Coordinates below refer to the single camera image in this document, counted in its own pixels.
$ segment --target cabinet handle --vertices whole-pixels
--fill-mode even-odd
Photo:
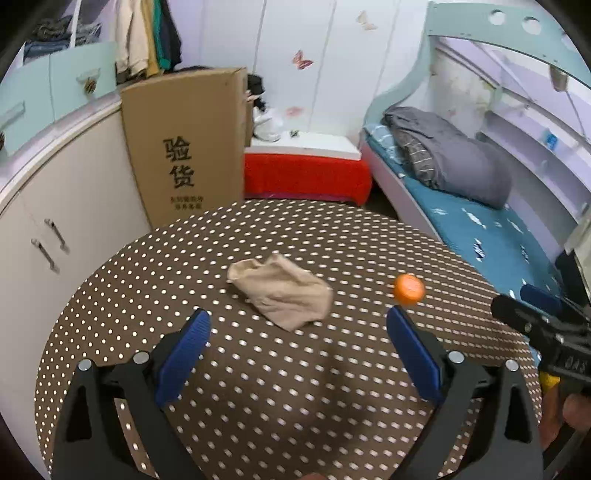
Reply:
[[[76,80],[83,86],[85,94],[92,95],[96,90],[96,82],[99,77],[100,69],[93,69],[78,75]]]
[[[47,253],[47,250],[45,250],[45,247],[43,245],[41,245],[41,242],[39,240],[37,240],[36,238],[32,238],[31,239],[31,243],[33,244],[33,246],[35,248],[37,248],[42,254],[43,256],[47,259],[47,261],[49,262],[49,269],[53,270],[56,273],[59,273],[60,269],[57,268],[56,263],[53,261],[53,259],[49,256],[49,254]]]
[[[6,143],[6,133],[4,133],[4,129],[24,113],[25,102],[18,102],[10,110],[0,115],[0,151],[2,151]]]
[[[46,218],[45,219],[45,224],[51,228],[53,230],[53,233],[56,234],[56,237],[58,237],[58,239],[61,242],[60,248],[64,251],[64,252],[69,252],[70,249],[68,248],[68,246],[66,245],[66,241],[64,240],[64,238],[62,237],[60,231],[57,229],[56,224],[53,222],[53,220],[51,220],[50,218]]]

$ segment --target polka dot tablecloth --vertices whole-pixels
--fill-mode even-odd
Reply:
[[[279,252],[334,291],[328,318],[285,332],[226,282],[228,267]],[[495,290],[446,246],[388,217],[337,203],[250,201],[179,220],[140,238],[86,280],[64,308],[41,359],[35,422],[51,468],[53,434],[74,368],[128,360],[179,330],[201,307],[210,344],[166,413],[214,480],[387,479],[431,413],[385,329],[392,283],[423,279],[408,312],[447,349],[523,368],[536,413],[541,394],[523,337],[490,316]],[[140,470],[157,476],[125,402],[120,420]],[[443,473],[457,468],[478,401]]]

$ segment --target gray blanket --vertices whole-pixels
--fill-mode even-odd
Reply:
[[[495,147],[468,138],[435,113],[413,107],[390,107],[384,123],[403,150],[412,147],[406,159],[417,180],[432,189],[503,208],[512,181]],[[408,142],[409,136],[416,141]]]

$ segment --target bed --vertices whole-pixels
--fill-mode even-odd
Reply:
[[[493,21],[499,13],[504,19],[501,23]],[[522,23],[530,18],[539,21],[543,34],[533,37],[526,32]],[[565,48],[562,35],[558,23],[537,10],[430,3],[416,63],[399,84],[374,99],[365,117],[360,143],[362,159],[370,166],[374,180],[403,222],[444,242],[499,292],[518,299],[525,283],[560,294],[560,276],[534,235],[508,205],[496,210],[432,190],[412,178],[401,165],[395,140],[381,121],[386,109],[401,104],[428,82],[434,45],[439,37],[509,48],[553,64],[585,85],[591,85],[589,69],[578,52]]]
[[[556,268],[508,205],[496,210],[426,187],[404,170],[393,143],[385,126],[368,125],[361,152],[403,222],[441,240],[499,292],[519,298],[528,283],[560,294]]]

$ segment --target blue bedsheet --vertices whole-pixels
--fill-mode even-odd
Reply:
[[[473,265],[498,292],[519,299],[521,286],[529,283],[560,295],[556,268],[508,205],[495,210],[426,187],[406,174],[400,158],[389,147],[389,132],[383,125],[368,126],[366,131],[369,146],[402,179],[443,242]],[[385,141],[386,148],[377,139]]]

